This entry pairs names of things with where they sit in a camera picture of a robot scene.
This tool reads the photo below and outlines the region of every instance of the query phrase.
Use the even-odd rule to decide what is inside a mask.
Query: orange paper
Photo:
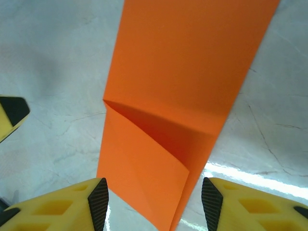
[[[279,0],[126,0],[98,166],[175,230]]]

